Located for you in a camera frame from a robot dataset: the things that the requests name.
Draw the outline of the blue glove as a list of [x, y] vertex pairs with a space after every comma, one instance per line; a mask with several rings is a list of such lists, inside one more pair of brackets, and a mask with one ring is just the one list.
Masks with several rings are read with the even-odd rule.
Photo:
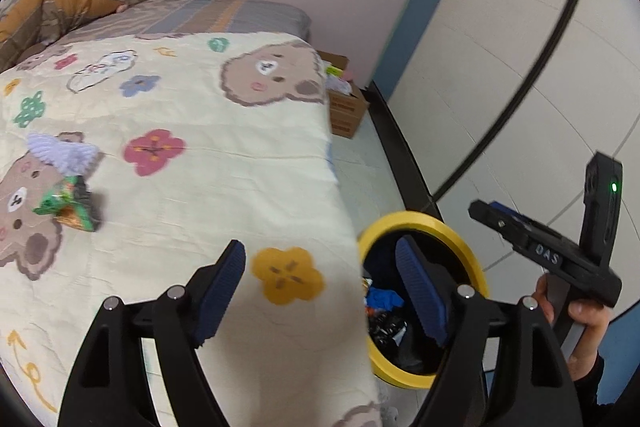
[[368, 289], [366, 306], [372, 310], [388, 312], [393, 311], [395, 308], [401, 308], [403, 305], [404, 299], [402, 299], [396, 291], [373, 286]]

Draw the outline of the green snack packet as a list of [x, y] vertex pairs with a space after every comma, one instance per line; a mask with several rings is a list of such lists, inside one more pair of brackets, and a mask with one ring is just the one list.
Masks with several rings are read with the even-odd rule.
[[83, 176], [66, 176], [55, 183], [42, 196], [34, 213], [51, 216], [64, 227], [85, 232], [96, 232], [101, 224], [98, 207]]

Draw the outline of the yellow rimmed black trash bin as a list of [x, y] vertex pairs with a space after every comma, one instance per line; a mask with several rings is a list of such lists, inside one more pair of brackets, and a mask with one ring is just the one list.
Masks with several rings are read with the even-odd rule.
[[444, 222], [416, 211], [392, 212], [369, 225], [358, 239], [364, 292], [391, 289], [404, 299], [407, 330], [398, 347], [380, 349], [369, 336], [375, 376], [404, 389], [432, 387], [456, 332], [452, 297], [460, 285], [483, 296], [488, 285], [461, 236]]

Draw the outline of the small cardboard box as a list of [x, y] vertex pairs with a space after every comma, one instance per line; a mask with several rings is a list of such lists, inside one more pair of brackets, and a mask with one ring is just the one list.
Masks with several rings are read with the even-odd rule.
[[369, 103], [361, 90], [352, 82], [352, 92], [344, 94], [329, 90], [330, 124], [332, 133], [342, 138], [352, 139], [356, 134], [362, 118], [369, 109]]

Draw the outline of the cardboard box with items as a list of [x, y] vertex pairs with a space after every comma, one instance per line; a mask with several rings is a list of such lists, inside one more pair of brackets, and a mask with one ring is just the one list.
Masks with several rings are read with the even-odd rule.
[[326, 71], [326, 87], [344, 95], [352, 93], [352, 87], [345, 77], [348, 66], [348, 58], [344, 55], [336, 55], [329, 52], [318, 51]]

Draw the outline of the cartoon bear quilt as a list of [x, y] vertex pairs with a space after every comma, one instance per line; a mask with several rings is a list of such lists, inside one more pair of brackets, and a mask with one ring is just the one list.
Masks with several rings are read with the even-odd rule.
[[[58, 421], [107, 297], [156, 298], [233, 239], [245, 272], [198, 359], [235, 426], [376, 426], [356, 233], [331, 162], [324, 70], [285, 34], [117, 37], [1, 76], [1, 364]], [[63, 176], [29, 133], [82, 132], [96, 232], [34, 209]]]

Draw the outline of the brown plaid folded duvet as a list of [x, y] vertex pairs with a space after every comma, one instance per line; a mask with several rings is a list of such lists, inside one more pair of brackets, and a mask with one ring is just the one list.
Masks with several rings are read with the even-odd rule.
[[9, 0], [1, 9], [1, 69], [69, 32], [146, 0]]

